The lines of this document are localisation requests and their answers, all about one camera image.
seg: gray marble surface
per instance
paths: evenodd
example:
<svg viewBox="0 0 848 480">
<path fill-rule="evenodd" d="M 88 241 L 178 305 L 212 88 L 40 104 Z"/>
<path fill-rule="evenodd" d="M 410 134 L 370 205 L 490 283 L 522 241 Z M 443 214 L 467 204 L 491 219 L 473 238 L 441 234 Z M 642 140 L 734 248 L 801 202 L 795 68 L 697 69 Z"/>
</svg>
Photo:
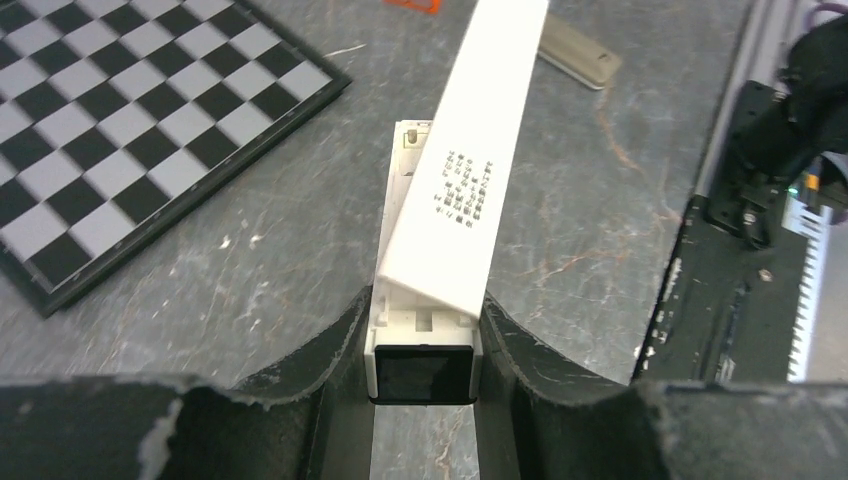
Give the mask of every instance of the gray marble surface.
<svg viewBox="0 0 848 480">
<path fill-rule="evenodd" d="M 393 124 L 432 118 L 473 2 L 444 0 L 435 16 L 379 0 L 259 6 L 353 85 L 73 309 L 41 321 L 0 278 L 0 375 L 193 372 L 232 385 L 370 282 Z M 490 290 L 554 348 L 626 381 L 744 2 L 551 10 L 625 63 L 598 93 L 538 61 Z M 469 408 L 378 410 L 372 478 L 477 477 Z"/>
</svg>

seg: orange connector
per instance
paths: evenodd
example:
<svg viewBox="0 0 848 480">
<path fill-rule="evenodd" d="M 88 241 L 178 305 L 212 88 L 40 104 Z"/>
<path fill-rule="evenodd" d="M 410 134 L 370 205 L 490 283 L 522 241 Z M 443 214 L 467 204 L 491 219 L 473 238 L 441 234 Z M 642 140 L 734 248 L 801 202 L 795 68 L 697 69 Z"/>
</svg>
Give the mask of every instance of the orange connector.
<svg viewBox="0 0 848 480">
<path fill-rule="evenodd" d="M 439 11 L 439 5 L 442 0 L 383 0 L 386 3 L 400 5 L 401 7 L 420 10 L 427 13 L 436 13 Z"/>
</svg>

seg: marble table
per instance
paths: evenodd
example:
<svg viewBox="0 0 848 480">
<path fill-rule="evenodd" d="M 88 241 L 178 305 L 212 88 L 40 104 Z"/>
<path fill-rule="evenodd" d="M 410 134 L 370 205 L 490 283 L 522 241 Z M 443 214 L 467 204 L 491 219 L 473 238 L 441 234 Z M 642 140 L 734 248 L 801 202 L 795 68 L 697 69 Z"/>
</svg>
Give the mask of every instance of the marble table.
<svg viewBox="0 0 848 480">
<path fill-rule="evenodd" d="M 259 1 L 352 86 L 74 308 L 42 321 L 0 278 L 0 375 L 192 372 L 230 386 L 319 333 L 370 283 L 394 122 L 432 118 L 473 3 L 430 16 Z M 551 2 L 624 66 L 593 92 L 538 61 L 489 288 L 614 380 L 630 377 L 744 3 Z M 477 477 L 470 407 L 378 409 L 372 478 Z"/>
</svg>

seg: black square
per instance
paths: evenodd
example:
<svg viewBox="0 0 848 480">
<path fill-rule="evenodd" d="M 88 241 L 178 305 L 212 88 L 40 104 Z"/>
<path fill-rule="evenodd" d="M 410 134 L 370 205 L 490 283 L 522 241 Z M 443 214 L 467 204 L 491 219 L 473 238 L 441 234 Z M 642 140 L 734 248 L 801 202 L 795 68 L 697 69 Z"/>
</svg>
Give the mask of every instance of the black square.
<svg viewBox="0 0 848 480">
<path fill-rule="evenodd" d="M 282 117 L 300 103 L 285 88 L 276 83 L 272 83 L 271 86 L 259 92 L 251 101 L 272 120 Z"/>
<path fill-rule="evenodd" d="M 77 98 L 77 102 L 98 122 L 130 103 L 109 82 L 103 82 L 83 93 Z"/>
<path fill-rule="evenodd" d="M 15 102 L 32 118 L 39 122 L 68 104 L 65 97 L 47 82 L 39 83 L 15 98 Z"/>
<path fill-rule="evenodd" d="M 274 45 L 265 53 L 256 57 L 256 61 L 277 78 L 289 73 L 294 67 L 300 65 L 300 59 L 291 54 L 282 45 Z"/>
<path fill-rule="evenodd" d="M 220 47 L 209 52 L 203 61 L 206 62 L 213 70 L 218 72 L 222 77 L 235 72 L 239 68 L 245 66 L 248 60 L 238 50 L 233 48 L 229 43 L 225 43 Z"/>
<path fill-rule="evenodd" d="M 53 147 L 34 128 L 27 128 L 0 144 L 0 153 L 19 172 L 53 152 Z"/>
<path fill-rule="evenodd" d="M 106 200 L 83 177 L 77 178 L 47 199 L 47 203 L 68 225 L 79 222 L 104 202 Z"/>
<path fill-rule="evenodd" d="M 8 35 L 34 20 L 35 15 L 29 13 L 29 10 L 20 3 L 13 3 L 4 8 L 2 14 L 0 14 L 0 29 Z"/>
<path fill-rule="evenodd" d="M 71 3 L 47 15 L 47 20 L 67 35 L 89 23 L 91 17 L 83 9 L 79 8 L 76 3 Z"/>
<path fill-rule="evenodd" d="M 163 45 L 155 52 L 147 56 L 147 61 L 152 63 L 166 77 L 194 63 L 194 59 L 174 42 Z"/>
<path fill-rule="evenodd" d="M 235 37 L 253 25 L 234 5 L 221 10 L 214 17 L 210 18 L 209 21 L 230 38 Z"/>
<path fill-rule="evenodd" d="M 32 59 L 48 75 L 55 75 L 76 63 L 80 57 L 59 40 L 32 54 Z"/>
<path fill-rule="evenodd" d="M 91 257 L 66 232 L 39 250 L 29 261 L 47 277 L 48 282 L 56 286 L 76 274 L 91 261 Z"/>
<path fill-rule="evenodd" d="M 138 62 L 135 55 L 117 41 L 92 53 L 91 60 L 110 77 L 114 77 Z"/>
<path fill-rule="evenodd" d="M 244 100 L 223 83 L 203 92 L 194 101 L 215 120 L 221 120 L 244 103 Z"/>
<path fill-rule="evenodd" d="M 179 147 L 174 145 L 157 127 L 141 134 L 127 145 L 126 150 L 148 170 L 173 155 Z"/>
<path fill-rule="evenodd" d="M 172 8 L 160 15 L 156 21 L 174 34 L 175 37 L 183 36 L 201 23 L 200 20 L 195 18 L 194 15 L 182 6 Z"/>
<path fill-rule="evenodd" d="M 62 150 L 83 170 L 100 163 L 103 159 L 118 151 L 118 147 L 112 144 L 105 135 L 100 133 L 97 127 L 83 133 L 62 147 Z"/>
<path fill-rule="evenodd" d="M 217 167 L 238 147 L 218 127 L 212 127 L 192 140 L 186 148 L 210 170 Z"/>
<path fill-rule="evenodd" d="M 185 105 L 186 100 L 170 85 L 161 83 L 158 87 L 142 95 L 138 99 L 138 103 L 156 120 L 161 121 Z"/>
<path fill-rule="evenodd" d="M 38 200 L 32 198 L 23 185 L 14 178 L 0 185 L 0 198 L 3 199 L 0 201 L 0 228 L 38 204 Z"/>
<path fill-rule="evenodd" d="M 112 199 L 137 224 L 150 218 L 168 200 L 168 196 L 147 176 L 139 178 Z"/>
<path fill-rule="evenodd" d="M 21 56 L 12 50 L 12 47 L 6 45 L 3 41 L 0 41 L 0 70 L 3 70 L 20 59 Z"/>
<path fill-rule="evenodd" d="M 120 35 L 126 35 L 147 23 L 147 19 L 129 4 L 112 10 L 102 20 Z"/>
</svg>

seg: checkerboard black frame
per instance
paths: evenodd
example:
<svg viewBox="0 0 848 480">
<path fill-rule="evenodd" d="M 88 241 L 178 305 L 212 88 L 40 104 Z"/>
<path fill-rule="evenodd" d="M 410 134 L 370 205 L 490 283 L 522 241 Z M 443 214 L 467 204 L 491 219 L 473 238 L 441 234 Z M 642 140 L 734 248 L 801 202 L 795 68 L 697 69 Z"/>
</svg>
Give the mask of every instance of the checkerboard black frame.
<svg viewBox="0 0 848 480">
<path fill-rule="evenodd" d="M 0 1 L 0 7 L 14 3 L 14 1 Z M 286 120 L 274 123 L 271 130 L 266 132 L 264 136 L 257 137 L 245 145 L 224 164 L 203 177 L 196 184 L 196 188 L 175 198 L 167 208 L 156 214 L 153 221 L 144 225 L 144 228 L 138 228 L 130 233 L 122 240 L 119 247 L 112 248 L 95 258 L 70 281 L 55 290 L 50 292 L 45 290 L 11 251 L 0 249 L 0 270 L 43 317 L 49 317 L 56 311 L 67 308 L 80 300 L 118 268 L 132 260 L 145 247 L 158 239 L 170 227 L 185 218 L 220 188 L 317 115 L 350 85 L 351 78 L 349 76 L 324 59 L 321 54 L 287 27 L 265 14 L 248 0 L 231 1 L 245 9 L 255 21 L 271 29 L 309 62 L 320 68 L 330 77 L 330 82 L 299 104 Z"/>
</svg>

